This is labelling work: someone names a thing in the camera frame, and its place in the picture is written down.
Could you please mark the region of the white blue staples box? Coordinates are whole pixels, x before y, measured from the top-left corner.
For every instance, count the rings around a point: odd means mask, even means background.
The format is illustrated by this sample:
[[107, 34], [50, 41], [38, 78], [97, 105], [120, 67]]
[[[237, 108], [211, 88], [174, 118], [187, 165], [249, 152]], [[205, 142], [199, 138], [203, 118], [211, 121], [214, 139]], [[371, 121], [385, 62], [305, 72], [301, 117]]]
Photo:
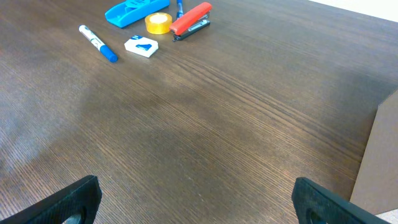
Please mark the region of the white blue staples box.
[[157, 41], [140, 35], [132, 36], [124, 43], [125, 49], [129, 52], [149, 58], [159, 49]]

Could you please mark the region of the blue tape dispenser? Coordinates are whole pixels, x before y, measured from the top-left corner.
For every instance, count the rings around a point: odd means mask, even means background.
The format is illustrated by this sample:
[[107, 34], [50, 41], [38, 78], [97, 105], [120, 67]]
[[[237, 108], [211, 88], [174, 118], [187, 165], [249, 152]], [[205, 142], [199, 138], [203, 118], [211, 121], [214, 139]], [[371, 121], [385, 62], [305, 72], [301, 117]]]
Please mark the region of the blue tape dispenser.
[[145, 18], [170, 5], [170, 0], [125, 0], [105, 13], [106, 20], [119, 28]]

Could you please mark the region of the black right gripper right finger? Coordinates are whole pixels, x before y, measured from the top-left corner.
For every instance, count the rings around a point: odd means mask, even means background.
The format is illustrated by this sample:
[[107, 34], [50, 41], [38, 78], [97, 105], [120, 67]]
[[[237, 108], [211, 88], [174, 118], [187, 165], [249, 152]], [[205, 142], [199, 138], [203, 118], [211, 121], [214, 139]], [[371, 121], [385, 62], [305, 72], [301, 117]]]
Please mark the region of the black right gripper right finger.
[[388, 224], [306, 177], [296, 179], [292, 201], [300, 224]]

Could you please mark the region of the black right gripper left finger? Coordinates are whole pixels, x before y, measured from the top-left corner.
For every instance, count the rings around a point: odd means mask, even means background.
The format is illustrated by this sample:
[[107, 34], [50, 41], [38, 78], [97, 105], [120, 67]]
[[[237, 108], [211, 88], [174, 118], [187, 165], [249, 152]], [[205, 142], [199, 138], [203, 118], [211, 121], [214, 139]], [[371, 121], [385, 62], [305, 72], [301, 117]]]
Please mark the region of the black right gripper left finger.
[[93, 224], [101, 198], [102, 191], [98, 178], [87, 175], [23, 211], [2, 220], [1, 224]]

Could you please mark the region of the red black stapler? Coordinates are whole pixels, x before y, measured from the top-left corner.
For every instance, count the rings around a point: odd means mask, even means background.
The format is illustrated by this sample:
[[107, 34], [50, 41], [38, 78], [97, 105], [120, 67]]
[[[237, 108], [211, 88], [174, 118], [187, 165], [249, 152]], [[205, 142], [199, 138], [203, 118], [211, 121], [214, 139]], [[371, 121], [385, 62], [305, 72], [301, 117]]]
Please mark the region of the red black stapler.
[[210, 21], [208, 18], [212, 8], [213, 6], [210, 3], [203, 2], [184, 13], [181, 18], [176, 19], [170, 26], [170, 31], [174, 36], [173, 42], [184, 40], [209, 26]]

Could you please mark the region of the yellow tape roll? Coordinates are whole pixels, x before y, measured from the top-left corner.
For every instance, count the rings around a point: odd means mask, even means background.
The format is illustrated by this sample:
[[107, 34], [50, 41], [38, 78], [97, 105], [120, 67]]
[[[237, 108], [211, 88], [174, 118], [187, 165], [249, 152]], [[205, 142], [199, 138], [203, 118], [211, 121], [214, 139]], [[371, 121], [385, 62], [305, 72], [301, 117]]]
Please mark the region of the yellow tape roll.
[[172, 25], [172, 16], [164, 12], [156, 12], [146, 16], [146, 30], [151, 34], [166, 34]]

